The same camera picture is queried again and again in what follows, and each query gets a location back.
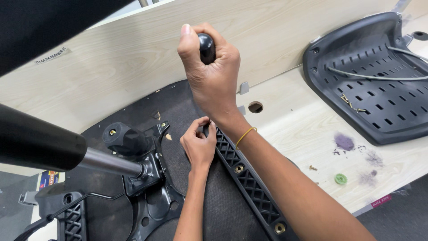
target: lever handle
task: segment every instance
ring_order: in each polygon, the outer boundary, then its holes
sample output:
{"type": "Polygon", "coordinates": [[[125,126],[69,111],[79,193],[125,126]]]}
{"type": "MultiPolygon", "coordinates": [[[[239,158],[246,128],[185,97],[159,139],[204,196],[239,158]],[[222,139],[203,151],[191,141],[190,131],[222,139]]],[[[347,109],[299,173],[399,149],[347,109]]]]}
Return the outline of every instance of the lever handle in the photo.
{"type": "Polygon", "coordinates": [[[199,33],[199,51],[201,52],[201,61],[205,65],[214,63],[215,60],[215,44],[214,40],[206,33],[199,33]]]}

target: black knob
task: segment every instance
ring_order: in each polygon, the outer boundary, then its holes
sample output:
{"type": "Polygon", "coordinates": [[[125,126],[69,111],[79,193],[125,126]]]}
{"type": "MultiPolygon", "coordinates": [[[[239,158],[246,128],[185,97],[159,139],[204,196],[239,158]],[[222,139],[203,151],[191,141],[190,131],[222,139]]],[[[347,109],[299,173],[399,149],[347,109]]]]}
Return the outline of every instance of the black knob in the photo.
{"type": "Polygon", "coordinates": [[[137,129],[122,122],[107,126],[103,133],[103,141],[108,149],[126,157],[140,155],[148,147],[148,142],[137,129]]]}
{"type": "Polygon", "coordinates": [[[215,60],[215,44],[214,40],[206,33],[199,33],[199,51],[201,52],[201,61],[205,65],[214,63],[215,60]]]}

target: brass screw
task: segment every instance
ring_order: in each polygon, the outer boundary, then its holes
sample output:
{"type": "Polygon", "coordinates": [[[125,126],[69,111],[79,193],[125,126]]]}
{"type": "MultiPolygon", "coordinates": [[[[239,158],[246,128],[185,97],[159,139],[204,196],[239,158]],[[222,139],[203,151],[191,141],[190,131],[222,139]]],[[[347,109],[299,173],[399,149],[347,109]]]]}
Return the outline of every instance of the brass screw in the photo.
{"type": "Polygon", "coordinates": [[[242,172],[244,170],[244,166],[243,165],[237,165],[236,167],[235,167],[235,172],[236,173],[240,173],[240,172],[242,172]]]}
{"type": "Polygon", "coordinates": [[[275,225],[275,232],[276,232],[277,234],[282,234],[283,232],[285,232],[284,224],[282,224],[282,223],[277,223],[277,224],[275,225]]]}

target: light wood grain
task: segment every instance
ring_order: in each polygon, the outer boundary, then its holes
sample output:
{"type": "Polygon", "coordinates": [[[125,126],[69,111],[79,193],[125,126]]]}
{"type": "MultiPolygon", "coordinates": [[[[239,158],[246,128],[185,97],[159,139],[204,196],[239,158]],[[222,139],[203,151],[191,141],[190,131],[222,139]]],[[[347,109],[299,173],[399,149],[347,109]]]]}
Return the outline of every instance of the light wood grain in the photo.
{"type": "MultiPolygon", "coordinates": [[[[407,30],[424,31],[427,23],[425,15],[407,30]]],[[[409,48],[428,57],[427,42],[413,40],[409,48]]],[[[323,102],[303,78],[302,67],[282,73],[251,87],[249,93],[237,94],[237,105],[246,107],[245,118],[266,140],[348,211],[353,213],[428,173],[428,136],[375,147],[323,102]],[[252,101],[263,104],[261,113],[248,110],[252,101]],[[334,141],[337,133],[351,137],[356,150],[344,153],[338,148],[334,141]],[[382,165],[371,165],[366,160],[369,154],[381,158],[382,165]],[[309,165],[318,170],[309,170],[309,165]],[[347,176],[346,185],[336,184],[338,173],[347,176]]]]}
{"type": "Polygon", "coordinates": [[[71,51],[0,78],[0,102],[82,132],[120,108],[185,79],[182,24],[210,22],[241,53],[250,86],[301,63],[309,42],[396,0],[175,0],[102,22],[64,44],[71,51]]]}

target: green plastic part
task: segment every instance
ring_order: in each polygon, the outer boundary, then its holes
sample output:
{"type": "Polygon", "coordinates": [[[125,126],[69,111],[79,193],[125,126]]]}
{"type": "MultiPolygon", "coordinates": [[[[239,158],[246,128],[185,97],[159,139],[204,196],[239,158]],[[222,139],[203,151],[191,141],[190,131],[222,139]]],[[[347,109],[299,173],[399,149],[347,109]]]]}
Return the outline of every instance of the green plastic part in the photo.
{"type": "Polygon", "coordinates": [[[343,175],[342,173],[337,174],[334,177],[334,180],[336,181],[337,184],[340,184],[340,185],[344,185],[348,181],[348,179],[346,178],[346,176],[343,175]]]}

